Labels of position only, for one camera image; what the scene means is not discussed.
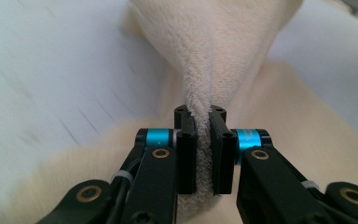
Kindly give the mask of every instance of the blue anodized part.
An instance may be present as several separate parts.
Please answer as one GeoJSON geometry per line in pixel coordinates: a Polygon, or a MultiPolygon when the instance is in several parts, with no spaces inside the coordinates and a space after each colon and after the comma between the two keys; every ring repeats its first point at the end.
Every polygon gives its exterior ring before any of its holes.
{"type": "Polygon", "coordinates": [[[170,143],[169,129],[148,129],[146,136],[147,147],[167,147],[170,143]]]}
{"type": "Polygon", "coordinates": [[[241,165],[242,153],[250,147],[261,147],[260,134],[256,129],[237,129],[239,156],[237,165],[241,165]]]}

